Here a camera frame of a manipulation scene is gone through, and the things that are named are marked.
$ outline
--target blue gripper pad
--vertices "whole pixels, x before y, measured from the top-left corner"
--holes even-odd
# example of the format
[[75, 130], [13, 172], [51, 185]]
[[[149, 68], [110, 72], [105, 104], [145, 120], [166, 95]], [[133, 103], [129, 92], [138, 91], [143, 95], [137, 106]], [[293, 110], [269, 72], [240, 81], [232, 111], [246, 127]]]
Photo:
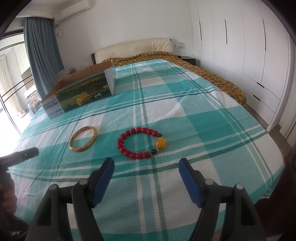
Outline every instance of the blue gripper pad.
[[114, 160], [112, 158], [107, 158], [105, 162], [107, 162], [107, 166], [103, 170], [103, 173], [98, 180], [96, 187], [94, 188], [94, 195], [91, 202], [92, 208], [94, 208], [98, 203], [102, 201], [114, 172]]
[[184, 161], [186, 161], [188, 164], [189, 162], [187, 161], [186, 158], [182, 158], [179, 161], [179, 173], [181, 175], [181, 178], [184, 182], [184, 185], [187, 189], [187, 192], [191, 198], [191, 201], [196, 204], [199, 208], [201, 208], [202, 204], [201, 204], [201, 198], [200, 198], [200, 189], [198, 188], [198, 186], [196, 185], [196, 183], [194, 182], [194, 178], [191, 175], [191, 172], [189, 171], [189, 167], [193, 170], [193, 168], [190, 166], [189, 167], [186, 166], [186, 164], [184, 163]]

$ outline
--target bracelet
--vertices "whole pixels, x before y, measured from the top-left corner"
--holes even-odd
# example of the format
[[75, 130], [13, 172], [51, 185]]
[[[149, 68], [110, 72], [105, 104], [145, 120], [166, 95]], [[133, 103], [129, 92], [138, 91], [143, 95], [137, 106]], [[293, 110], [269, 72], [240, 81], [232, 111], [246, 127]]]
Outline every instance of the bracelet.
[[[158, 137], [155, 141], [155, 149], [152, 149], [151, 152], [145, 151], [143, 152], [131, 152], [127, 150], [123, 146], [123, 140], [126, 139], [127, 136], [130, 136], [131, 134], [136, 134], [136, 133], [144, 133], [148, 135], [152, 135], [154, 137]], [[130, 130], [126, 130], [124, 133], [120, 135], [120, 137], [117, 139], [117, 148], [119, 151], [125, 155], [126, 157], [130, 157], [132, 159], [143, 159], [143, 158], [150, 158], [151, 155], [157, 154], [158, 150], [163, 150], [167, 147], [167, 142], [165, 138], [163, 137], [162, 134], [158, 133], [158, 131], [148, 129], [146, 127], [137, 127], [137, 128], [132, 128]]]
[[[72, 143], [73, 143], [75, 137], [78, 136], [79, 133], [81, 133], [87, 129], [91, 129], [94, 131], [94, 134], [91, 137], [91, 139], [86, 144], [84, 144], [82, 147], [78, 147], [78, 148], [72, 147]], [[93, 126], [85, 126], [85, 127], [80, 128], [78, 131], [76, 131], [71, 136], [70, 141], [69, 141], [69, 148], [72, 151], [77, 151], [77, 152], [84, 151], [85, 149], [89, 148], [94, 143], [95, 140], [96, 140], [96, 129]]]

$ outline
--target blue curtain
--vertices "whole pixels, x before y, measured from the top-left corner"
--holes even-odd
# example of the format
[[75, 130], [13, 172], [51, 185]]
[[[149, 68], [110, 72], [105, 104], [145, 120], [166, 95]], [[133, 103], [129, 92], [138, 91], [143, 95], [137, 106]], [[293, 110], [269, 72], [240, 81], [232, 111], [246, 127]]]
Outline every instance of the blue curtain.
[[57, 83], [56, 74], [64, 69], [53, 20], [25, 18], [24, 38], [35, 86], [43, 99]]

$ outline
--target patterned cloth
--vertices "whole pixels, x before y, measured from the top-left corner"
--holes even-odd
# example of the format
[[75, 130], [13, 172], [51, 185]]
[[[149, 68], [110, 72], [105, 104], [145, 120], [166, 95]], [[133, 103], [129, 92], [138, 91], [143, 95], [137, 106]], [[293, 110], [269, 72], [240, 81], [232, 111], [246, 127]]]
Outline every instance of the patterned cloth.
[[205, 80], [210, 81], [213, 85], [217, 86], [220, 90], [224, 91], [226, 94], [228, 94], [231, 98], [233, 98], [236, 102], [238, 102], [243, 107], [247, 107], [247, 97], [245, 94], [241, 91], [240, 88], [238, 88], [235, 84], [233, 84], [230, 81], [227, 81], [220, 76], [210, 73], [201, 67], [194, 66], [184, 60], [179, 59], [177, 56], [172, 55], [168, 52], [158, 51], [153, 53], [142, 53], [138, 54], [133, 57], [129, 58], [111, 58], [115, 64], [116, 67], [123, 66], [126, 64], [133, 64], [140, 61], [146, 61], [146, 60], [152, 60], [152, 59], [164, 59], [167, 60], [173, 64], [176, 64], [178, 66], [181, 66], [185, 69], [188, 69], [196, 74], [198, 74], [200, 77], [204, 78]]
[[[106, 157], [115, 172], [103, 201], [93, 209], [108, 240], [187, 241], [200, 209], [190, 200], [178, 172], [186, 157], [193, 168], [219, 185], [242, 183], [253, 202], [279, 178], [282, 155], [263, 127], [236, 101], [197, 74], [165, 60], [116, 68], [115, 95], [70, 111], [53, 120], [40, 109], [22, 133], [17, 150], [37, 146], [38, 157], [10, 168], [15, 181], [16, 215], [30, 223], [47, 188], [74, 185], [98, 169]], [[68, 148], [71, 135], [94, 126], [95, 143], [77, 153]], [[117, 138], [132, 127], [164, 135], [168, 147], [144, 160], [125, 157]], [[77, 136], [73, 146], [89, 140]], [[125, 147], [136, 152], [154, 148], [155, 137], [136, 134]], [[69, 204], [74, 240], [79, 240]], [[225, 205], [220, 206], [217, 229]]]

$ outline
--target cardboard box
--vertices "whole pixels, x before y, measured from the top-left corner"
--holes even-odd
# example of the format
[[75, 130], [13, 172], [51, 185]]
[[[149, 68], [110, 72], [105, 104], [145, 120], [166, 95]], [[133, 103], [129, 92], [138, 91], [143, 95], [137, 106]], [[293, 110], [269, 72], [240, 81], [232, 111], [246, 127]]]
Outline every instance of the cardboard box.
[[53, 119], [66, 112], [114, 94], [116, 80], [112, 61], [95, 64], [60, 80], [43, 98], [47, 116]]

